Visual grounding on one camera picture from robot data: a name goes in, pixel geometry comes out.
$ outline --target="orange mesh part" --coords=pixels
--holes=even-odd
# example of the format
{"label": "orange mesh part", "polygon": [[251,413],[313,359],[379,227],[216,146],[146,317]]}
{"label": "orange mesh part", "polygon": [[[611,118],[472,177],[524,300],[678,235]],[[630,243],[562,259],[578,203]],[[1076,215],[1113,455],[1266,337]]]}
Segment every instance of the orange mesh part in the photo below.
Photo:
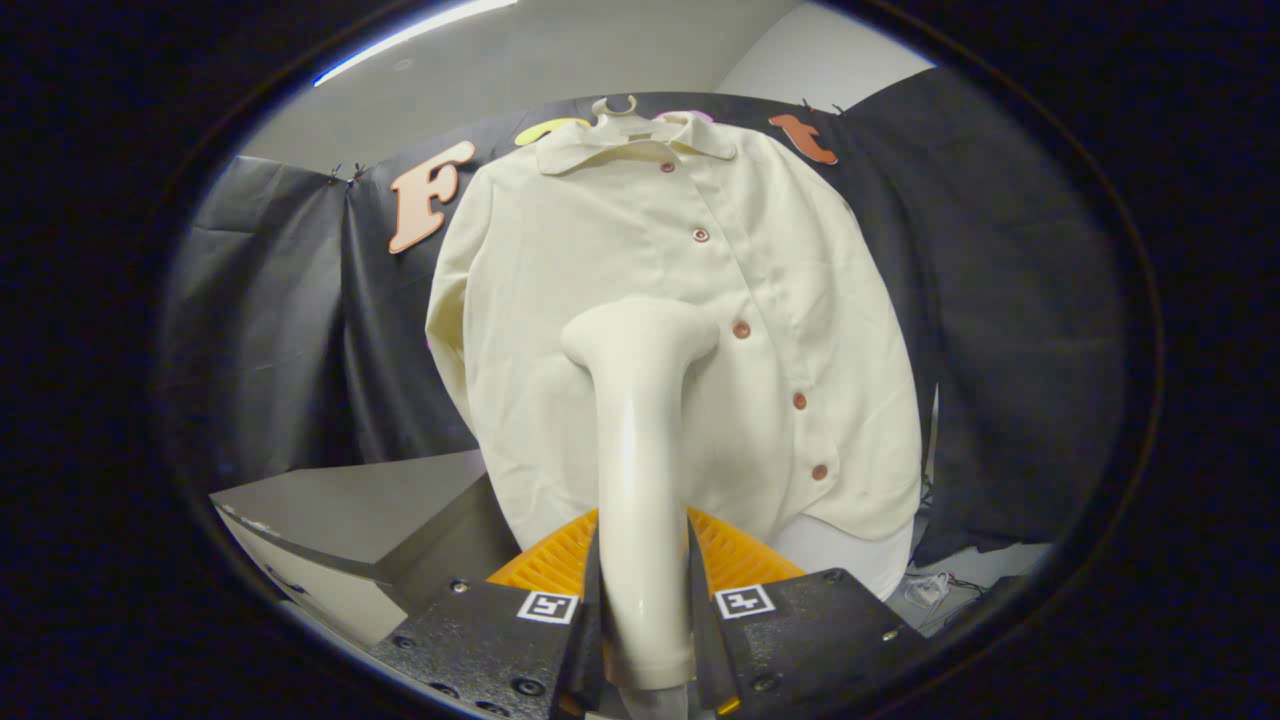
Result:
{"label": "orange mesh part", "polygon": [[[534,547],[517,555],[497,573],[490,583],[526,591],[554,592],[582,597],[586,556],[599,511],[593,510],[547,536]],[[728,588],[776,583],[804,575],[804,570],[769,546],[707,512],[689,509],[698,547],[707,569],[707,585],[712,593]]]}
{"label": "orange mesh part", "polygon": [[521,552],[489,582],[526,591],[554,592],[582,597],[586,553],[591,550],[598,510],[566,524]]}
{"label": "orange mesh part", "polygon": [[788,580],[805,574],[769,546],[703,512],[689,509],[698,547],[703,552],[707,585],[712,593],[728,588]]}

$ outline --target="shirt placket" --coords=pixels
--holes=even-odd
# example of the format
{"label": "shirt placket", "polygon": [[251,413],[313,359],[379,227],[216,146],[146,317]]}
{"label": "shirt placket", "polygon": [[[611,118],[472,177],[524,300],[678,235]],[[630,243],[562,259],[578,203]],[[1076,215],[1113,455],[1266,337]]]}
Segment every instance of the shirt placket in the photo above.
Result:
{"label": "shirt placket", "polygon": [[669,173],[675,182],[690,183],[705,213],[705,220],[691,220],[694,242],[709,243],[714,240],[722,243],[724,256],[733,263],[756,315],[730,320],[733,336],[745,340],[751,334],[753,323],[763,323],[786,386],[791,388],[790,395],[777,398],[778,405],[792,415],[794,434],[787,501],[778,512],[797,511],[835,487],[840,478],[840,456],[826,421],[831,409],[823,405],[820,392],[815,391],[814,374],[800,347],[795,323],[804,320],[788,318],[782,311],[787,292],[786,268],[771,266],[751,246],[753,236],[737,223],[736,213],[722,197],[714,177],[717,160],[696,158],[695,161],[682,161],[676,152],[672,158],[669,169],[664,164],[663,172]]}

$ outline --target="black fabric backdrop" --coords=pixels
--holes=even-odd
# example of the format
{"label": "black fabric backdrop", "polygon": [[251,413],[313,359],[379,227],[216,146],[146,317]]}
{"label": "black fabric backdrop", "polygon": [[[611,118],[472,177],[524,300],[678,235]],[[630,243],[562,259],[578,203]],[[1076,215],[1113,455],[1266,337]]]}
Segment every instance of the black fabric backdrop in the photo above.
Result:
{"label": "black fabric backdrop", "polygon": [[[1125,241],[1094,222],[1088,176],[1053,163],[946,69],[842,114],[724,95],[636,97],[643,115],[701,110],[788,147],[768,118],[794,114],[838,156],[810,165],[852,208],[888,287],[925,439],[941,388],[936,497],[916,564],[969,544],[1052,539],[1100,478],[1124,410],[1112,254]],[[425,346],[439,243],[476,168],[539,122],[593,119],[594,100],[460,128],[349,188],[233,160],[165,299],[161,413],[186,477],[214,492],[293,468],[476,447]],[[458,168],[456,197],[436,204],[445,225],[390,255],[390,183],[462,140],[476,155]]]}

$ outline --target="shirt collar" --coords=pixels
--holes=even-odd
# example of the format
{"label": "shirt collar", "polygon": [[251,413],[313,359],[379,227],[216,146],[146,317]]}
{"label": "shirt collar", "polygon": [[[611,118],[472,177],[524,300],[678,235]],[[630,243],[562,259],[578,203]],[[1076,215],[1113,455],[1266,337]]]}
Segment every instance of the shirt collar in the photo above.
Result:
{"label": "shirt collar", "polygon": [[[737,147],[724,137],[724,133],[692,113],[667,113],[655,122],[685,126],[668,141],[671,145],[684,145],[721,160],[732,160],[737,155]],[[603,132],[603,128],[564,123],[535,143],[538,170],[544,176],[563,173],[611,147],[626,143],[625,137]]]}

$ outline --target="orange letter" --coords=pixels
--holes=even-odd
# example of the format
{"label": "orange letter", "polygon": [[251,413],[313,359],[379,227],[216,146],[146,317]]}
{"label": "orange letter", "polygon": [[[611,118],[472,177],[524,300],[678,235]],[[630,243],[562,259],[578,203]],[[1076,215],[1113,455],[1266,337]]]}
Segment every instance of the orange letter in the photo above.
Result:
{"label": "orange letter", "polygon": [[[475,154],[476,146],[463,140],[396,178],[396,182],[392,183],[392,190],[396,191],[397,196],[396,234],[390,242],[392,255],[413,247],[440,229],[440,225],[444,224],[444,213],[431,211],[431,199],[439,197],[440,202],[448,202],[458,191],[458,170],[445,163],[466,163]],[[431,170],[435,168],[440,168],[440,172],[435,173],[433,178]]]}
{"label": "orange letter", "polygon": [[769,124],[782,128],[782,132],[787,133],[787,138],[791,140],[791,145],[804,152],[805,158],[824,165],[836,164],[836,154],[819,146],[818,141],[814,140],[818,137],[818,128],[801,123],[795,115],[774,115],[769,118]]}

